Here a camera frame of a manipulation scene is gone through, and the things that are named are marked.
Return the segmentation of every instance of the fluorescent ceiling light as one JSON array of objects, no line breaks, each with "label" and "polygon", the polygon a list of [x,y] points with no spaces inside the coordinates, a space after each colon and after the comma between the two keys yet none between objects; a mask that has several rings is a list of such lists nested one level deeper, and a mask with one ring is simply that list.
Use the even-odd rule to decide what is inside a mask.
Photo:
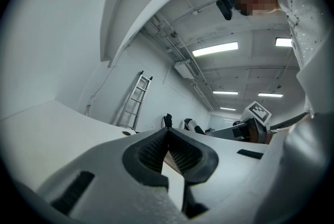
[{"label": "fluorescent ceiling light", "polygon": [[211,54],[211,53],[216,53],[216,52],[221,52],[221,51],[231,51],[231,50],[237,50],[237,49],[238,49],[238,42],[232,42],[232,43],[211,46],[205,49],[193,51],[193,55],[197,57],[201,55],[206,55],[206,54]]},{"label": "fluorescent ceiling light", "polygon": [[276,46],[291,46],[292,39],[291,38],[276,38]]},{"label": "fluorescent ceiling light", "polygon": [[283,94],[259,93],[259,96],[281,98]]},{"label": "fluorescent ceiling light", "polygon": [[231,94],[231,95],[238,95],[237,91],[214,91],[214,94]]},{"label": "fluorescent ceiling light", "polygon": [[224,107],[221,107],[220,109],[223,109],[223,110],[231,110],[231,111],[235,111],[235,109],[231,109],[231,108],[224,108]]}]

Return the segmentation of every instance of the aluminum ladder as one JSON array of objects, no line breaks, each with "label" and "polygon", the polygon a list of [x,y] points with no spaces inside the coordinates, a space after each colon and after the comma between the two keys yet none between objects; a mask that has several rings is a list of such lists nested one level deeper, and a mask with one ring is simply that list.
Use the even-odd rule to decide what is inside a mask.
[{"label": "aluminum ladder", "polygon": [[[150,78],[147,78],[147,77],[143,76],[143,75],[142,75],[143,72],[144,72],[144,71],[141,71],[141,72],[140,72],[138,81],[137,81],[136,85],[134,86],[134,88],[133,88],[133,90],[132,90],[130,96],[128,97],[128,99],[127,99],[127,101],[126,101],[126,103],[125,103],[125,105],[124,105],[124,107],[123,107],[123,110],[122,110],[122,112],[121,112],[121,115],[120,115],[120,117],[119,117],[118,120],[117,120],[117,124],[116,124],[116,126],[128,127],[128,128],[131,128],[132,130],[136,131],[136,126],[137,126],[137,122],[138,122],[138,118],[139,118],[139,114],[140,114],[141,106],[142,106],[142,103],[143,103],[144,100],[145,100],[145,97],[146,97],[148,88],[150,87],[151,81],[152,81],[152,79],[153,79],[152,76],[151,76]],[[146,81],[146,85],[145,85],[144,88],[141,88],[141,87],[138,86],[141,80],[145,80],[145,81]],[[134,95],[136,89],[139,89],[140,91],[142,91],[141,98],[139,98],[138,100],[136,100],[136,99],[133,98],[133,95]],[[129,103],[130,100],[134,100],[135,102],[138,102],[138,103],[139,103],[139,106],[138,106],[138,109],[137,109],[137,112],[136,112],[136,113],[134,113],[134,112],[129,112],[129,111],[125,110],[125,108],[126,108],[126,106],[128,105],[128,103]],[[123,125],[123,124],[121,124],[121,121],[122,121],[122,118],[123,118],[123,116],[124,116],[124,113],[129,113],[129,114],[132,114],[132,115],[135,116],[135,120],[134,120],[134,123],[133,123],[132,126],[128,126],[128,125]]]}]

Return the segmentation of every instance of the ceiling pipe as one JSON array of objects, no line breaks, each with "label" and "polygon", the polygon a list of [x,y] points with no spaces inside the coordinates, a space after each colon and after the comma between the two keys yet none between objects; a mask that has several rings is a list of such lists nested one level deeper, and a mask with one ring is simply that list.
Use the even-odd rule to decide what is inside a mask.
[{"label": "ceiling pipe", "polygon": [[173,49],[174,49],[176,52],[178,52],[178,53],[183,57],[183,60],[184,60],[184,61],[186,60],[186,58],[184,57],[184,55],[182,54],[182,52],[177,48],[176,45],[174,45],[174,42],[170,39],[169,36],[165,37],[164,40],[165,40],[167,43],[169,43],[169,44],[173,47]]},{"label": "ceiling pipe", "polygon": [[[158,46],[158,48],[173,62],[173,64],[170,66],[169,70],[168,70],[168,73],[170,71],[170,69],[172,68],[172,66],[175,64],[175,61],[177,60],[173,60],[169,57],[169,55],[163,50],[160,48],[159,44],[153,39],[152,36],[150,36],[150,34],[145,30],[145,29],[142,29],[141,30],[141,33],[143,35],[145,35],[147,38],[149,38],[150,40],[153,41],[154,44],[156,44]],[[201,92],[201,90],[197,87],[197,83],[195,80],[192,80],[192,87],[195,89],[195,91],[197,92],[197,94],[199,95],[200,99],[203,101],[204,105],[208,107],[209,110],[211,111],[214,111],[213,107],[211,106],[210,102],[208,101],[208,99],[204,96],[204,94]]]},{"label": "ceiling pipe", "polygon": [[188,3],[191,5],[191,7],[193,8],[194,11],[198,11],[198,10],[195,8],[194,4],[193,4],[190,0],[187,0],[187,1],[188,1]]},{"label": "ceiling pipe", "polygon": [[183,56],[183,54],[179,51],[179,49],[177,47],[175,47],[172,43],[170,43],[170,41],[167,40],[168,36],[166,35],[166,33],[164,32],[164,30],[162,28],[159,27],[159,25],[156,23],[156,21],[158,21],[157,19],[155,21],[153,21],[152,19],[150,20],[150,23],[152,25],[154,25],[159,32],[158,33],[162,33],[163,34],[163,39],[164,41],[167,43],[167,46],[170,48],[170,50],[172,52],[174,52],[174,54],[181,60],[181,61],[185,61],[186,58]]},{"label": "ceiling pipe", "polygon": [[[168,26],[173,30],[173,32],[174,32],[175,29],[174,29],[174,28],[172,27],[172,25],[167,21],[167,19],[166,19],[161,13],[157,13],[157,14],[159,14],[159,16],[160,16],[160,17],[167,23],[167,25],[168,25]],[[208,87],[208,89],[210,90],[210,93],[211,93],[211,95],[212,95],[214,101],[216,102],[216,105],[218,106],[218,102],[217,102],[215,96],[214,96],[213,93],[212,93],[212,89],[210,88],[209,83],[208,83],[208,81],[207,81],[205,75],[203,74],[202,70],[199,68],[199,65],[197,64],[196,60],[193,58],[193,55],[190,53],[190,51],[188,50],[188,48],[186,47],[185,43],[184,43],[183,40],[180,38],[180,36],[177,36],[177,38],[180,40],[182,46],[186,49],[186,51],[188,52],[190,58],[192,59],[193,63],[195,64],[195,67],[197,68],[197,70],[198,70],[198,71],[200,72],[200,74],[202,75],[202,78],[203,78],[204,81],[205,81],[205,84],[204,84],[204,85]]]},{"label": "ceiling pipe", "polygon": [[[208,8],[208,7],[210,7],[210,6],[214,5],[214,4],[216,4],[216,1],[217,1],[217,0],[212,1],[212,2],[210,2],[208,5],[205,5],[205,6],[200,7],[199,9],[196,9],[196,8],[191,4],[191,2],[188,0],[188,2],[192,5],[192,8],[193,8],[195,11],[197,11],[198,13],[200,13],[203,9],[206,9],[206,8]],[[184,15],[181,15],[180,17],[178,17],[177,19],[175,19],[174,21],[180,21],[180,20],[183,20],[183,19],[187,18],[188,16],[190,16],[190,14],[194,15],[194,12],[192,12],[192,13],[185,13]]]}]

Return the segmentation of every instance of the ceiling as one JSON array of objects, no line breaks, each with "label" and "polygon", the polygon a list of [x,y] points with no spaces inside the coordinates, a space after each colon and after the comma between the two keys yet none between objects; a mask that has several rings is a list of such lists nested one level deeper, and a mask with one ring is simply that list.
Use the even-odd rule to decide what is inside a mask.
[{"label": "ceiling", "polygon": [[[242,16],[234,10],[232,20],[226,21],[216,1],[171,0],[142,31],[173,61],[195,60],[200,68],[197,80],[214,110],[226,107],[242,113],[256,100],[271,113],[284,113],[302,102],[305,94],[296,78],[299,66],[293,49],[275,46],[277,37],[291,37],[286,14]],[[234,41],[238,50],[192,55],[193,50]],[[214,95],[212,90],[238,91],[238,95]],[[283,97],[262,98],[259,92]]]}]

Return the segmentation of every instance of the textured surface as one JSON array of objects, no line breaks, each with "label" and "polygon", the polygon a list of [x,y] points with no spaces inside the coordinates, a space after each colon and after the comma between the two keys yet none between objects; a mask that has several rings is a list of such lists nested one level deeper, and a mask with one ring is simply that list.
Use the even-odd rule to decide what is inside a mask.
[{"label": "textured surface", "polygon": [[202,153],[199,149],[175,135],[170,140],[173,141],[173,144],[170,144],[171,155],[182,174],[199,163],[202,158]]},{"label": "textured surface", "polygon": [[172,169],[174,169],[177,173],[181,174],[181,171],[177,168],[177,165],[174,162],[174,159],[169,151],[167,152],[163,161],[168,164]]},{"label": "textured surface", "polygon": [[142,147],[139,150],[139,161],[149,169],[161,173],[162,162],[166,153],[166,134]]}]

